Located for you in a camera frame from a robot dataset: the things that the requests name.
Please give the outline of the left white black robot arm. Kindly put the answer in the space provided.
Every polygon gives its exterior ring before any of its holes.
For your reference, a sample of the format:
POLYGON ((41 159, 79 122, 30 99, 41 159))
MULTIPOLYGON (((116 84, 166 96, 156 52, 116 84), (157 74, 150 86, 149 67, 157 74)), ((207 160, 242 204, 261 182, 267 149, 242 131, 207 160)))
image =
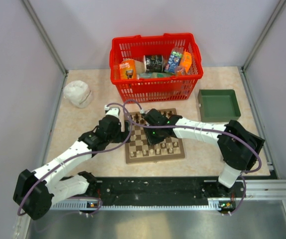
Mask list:
POLYGON ((85 197, 95 195, 97 186, 91 182, 91 175, 81 172, 65 179, 65 176, 81 163, 97 154, 108 152, 111 143, 118 147, 129 141, 133 124, 123 123, 117 115, 105 115, 93 130, 85 132, 68 149, 45 165, 29 171, 20 172, 13 200, 18 204, 18 216, 29 215, 31 219, 42 218, 57 202, 74 195, 85 197))

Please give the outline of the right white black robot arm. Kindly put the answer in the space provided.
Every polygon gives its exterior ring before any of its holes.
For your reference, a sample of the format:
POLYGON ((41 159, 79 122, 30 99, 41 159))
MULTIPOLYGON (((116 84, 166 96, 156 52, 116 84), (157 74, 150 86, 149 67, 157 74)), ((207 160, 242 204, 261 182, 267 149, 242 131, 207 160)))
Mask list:
POLYGON ((167 137, 194 139, 214 145, 220 149, 224 168, 218 177, 216 191, 222 197, 234 192, 234 183, 245 172, 252 170, 265 140, 247 131, 238 121, 230 120, 227 124, 210 124, 192 121, 180 115, 167 117, 156 109, 140 111, 146 122, 144 131, 150 145, 162 142, 167 137))

